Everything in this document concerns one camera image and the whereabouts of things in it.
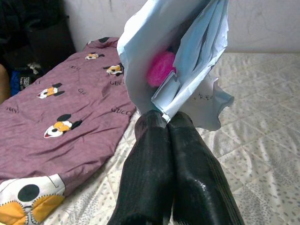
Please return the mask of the cream quilted mattress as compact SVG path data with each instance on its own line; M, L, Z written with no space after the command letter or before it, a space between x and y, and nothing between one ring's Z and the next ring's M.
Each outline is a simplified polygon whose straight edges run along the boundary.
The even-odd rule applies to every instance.
M217 131L198 129L219 160L246 225L300 225L300 53L225 53L210 72L234 102ZM41 225L106 225L135 113L112 158Z

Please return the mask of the black bag with white print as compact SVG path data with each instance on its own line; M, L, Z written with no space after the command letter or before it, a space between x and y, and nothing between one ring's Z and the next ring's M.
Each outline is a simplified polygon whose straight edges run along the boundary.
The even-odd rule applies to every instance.
M30 74L19 75L19 90L22 91L33 83L33 78Z

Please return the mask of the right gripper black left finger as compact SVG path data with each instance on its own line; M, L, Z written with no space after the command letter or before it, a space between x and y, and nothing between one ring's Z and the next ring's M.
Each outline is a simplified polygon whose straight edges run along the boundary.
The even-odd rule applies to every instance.
M135 124L135 138L107 225L168 225L173 203L173 156L161 113L152 110L143 114Z

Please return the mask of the pink fuzzy scrap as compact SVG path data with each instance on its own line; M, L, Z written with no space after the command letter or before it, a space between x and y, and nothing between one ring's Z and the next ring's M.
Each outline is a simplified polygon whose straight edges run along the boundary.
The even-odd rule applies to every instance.
M154 57L146 75L150 87L159 87L170 72L176 72L176 68L173 66L174 60L175 54L169 51L160 52Z

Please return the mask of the purple cartoon mouse blanket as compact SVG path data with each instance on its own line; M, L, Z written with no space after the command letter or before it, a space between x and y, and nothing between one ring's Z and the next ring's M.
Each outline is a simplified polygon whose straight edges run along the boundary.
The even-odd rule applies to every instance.
M90 42L0 105L0 224L40 225L114 155L135 112L117 43Z

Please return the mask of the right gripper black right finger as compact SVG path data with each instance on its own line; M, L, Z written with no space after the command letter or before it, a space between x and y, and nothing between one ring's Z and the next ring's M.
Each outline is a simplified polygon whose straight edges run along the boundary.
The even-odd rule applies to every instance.
M176 171L176 225L245 225L222 167L191 119L177 113L168 123Z

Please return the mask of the white paper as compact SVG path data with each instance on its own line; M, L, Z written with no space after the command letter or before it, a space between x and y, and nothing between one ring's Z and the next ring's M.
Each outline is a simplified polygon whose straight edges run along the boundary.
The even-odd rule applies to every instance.
M147 0L125 24L117 51L124 81L140 113L158 110L166 121L186 113L197 128L221 128L219 114L233 103L210 74L228 41L229 0ZM158 87L146 74L165 50L175 54L175 72Z

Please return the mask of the person with bare legs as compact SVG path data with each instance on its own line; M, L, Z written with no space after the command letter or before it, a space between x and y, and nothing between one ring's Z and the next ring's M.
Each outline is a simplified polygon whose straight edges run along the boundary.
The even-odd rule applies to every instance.
M9 75L5 67L0 64L0 105L11 97Z

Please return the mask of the blue bag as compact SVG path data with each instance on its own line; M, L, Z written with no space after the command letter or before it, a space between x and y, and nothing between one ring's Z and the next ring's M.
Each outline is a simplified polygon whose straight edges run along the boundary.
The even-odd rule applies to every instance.
M20 91L20 71L13 71L10 79L11 96L16 95Z

